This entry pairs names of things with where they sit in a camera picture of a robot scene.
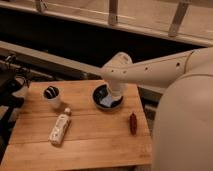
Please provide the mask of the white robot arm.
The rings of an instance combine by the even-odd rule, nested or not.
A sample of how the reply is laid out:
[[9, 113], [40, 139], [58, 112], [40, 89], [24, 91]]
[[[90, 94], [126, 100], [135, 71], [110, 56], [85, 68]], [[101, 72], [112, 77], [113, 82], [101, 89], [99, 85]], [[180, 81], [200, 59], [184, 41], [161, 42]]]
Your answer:
[[101, 68], [113, 95], [122, 83], [162, 92], [152, 171], [213, 171], [213, 47], [134, 63], [119, 52]]

